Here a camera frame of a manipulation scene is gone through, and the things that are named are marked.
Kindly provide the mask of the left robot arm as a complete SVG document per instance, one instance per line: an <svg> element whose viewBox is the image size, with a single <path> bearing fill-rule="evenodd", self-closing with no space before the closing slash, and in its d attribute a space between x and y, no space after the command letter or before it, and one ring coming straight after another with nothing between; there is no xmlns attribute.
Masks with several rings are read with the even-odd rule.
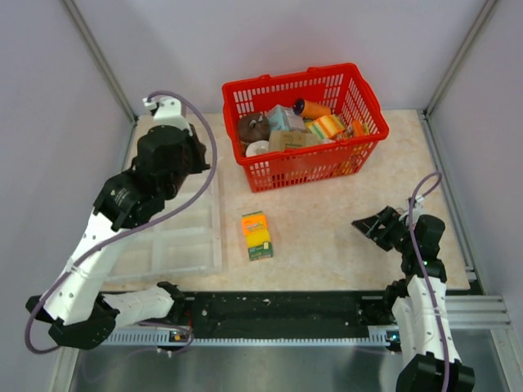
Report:
<svg viewBox="0 0 523 392"><path fill-rule="evenodd" d="M101 290L133 236L184 211L212 181L208 176L194 196L165 213L166 203L179 194L186 178L216 171L206 162L206 147L188 122L156 125L136 147L131 166L104 183L60 277L26 302L30 316L25 344L35 354L40 350L31 341L34 321L48 324L56 347L92 350L118 328L151 321L174 325L185 316L186 298L169 282L122 294Z"/></svg>

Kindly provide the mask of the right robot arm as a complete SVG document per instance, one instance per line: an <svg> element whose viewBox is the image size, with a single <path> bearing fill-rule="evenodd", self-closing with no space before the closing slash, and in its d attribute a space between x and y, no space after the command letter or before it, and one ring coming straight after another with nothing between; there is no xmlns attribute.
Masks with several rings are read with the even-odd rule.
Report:
<svg viewBox="0 0 523 392"><path fill-rule="evenodd" d="M381 304L383 317L399 328L404 367L396 390L473 390L475 372L463 364L449 328L447 276L438 257L444 221L387 206L351 224L383 251L401 255L404 278L387 286Z"/></svg>

